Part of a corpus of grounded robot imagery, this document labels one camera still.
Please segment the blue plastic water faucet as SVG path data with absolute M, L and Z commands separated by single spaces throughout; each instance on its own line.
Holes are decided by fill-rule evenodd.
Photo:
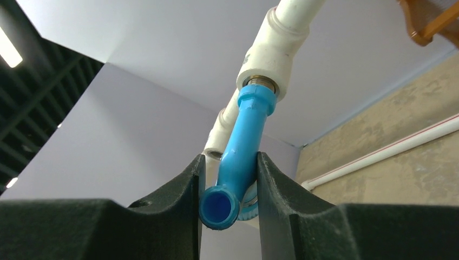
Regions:
M 224 230 L 236 221 L 258 215 L 257 153 L 265 122 L 276 107 L 275 93 L 260 84 L 243 87 L 238 96 L 239 114 L 220 162 L 216 185 L 199 201 L 202 223 Z

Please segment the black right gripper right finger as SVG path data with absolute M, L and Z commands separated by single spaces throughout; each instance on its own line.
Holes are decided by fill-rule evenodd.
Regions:
M 258 153 L 263 259 L 458 259 L 458 207 L 323 200 Z

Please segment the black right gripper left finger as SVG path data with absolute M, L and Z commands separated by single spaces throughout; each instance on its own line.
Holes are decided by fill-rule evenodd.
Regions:
M 110 199 L 1 201 L 1 259 L 199 259 L 205 157 L 124 207 Z

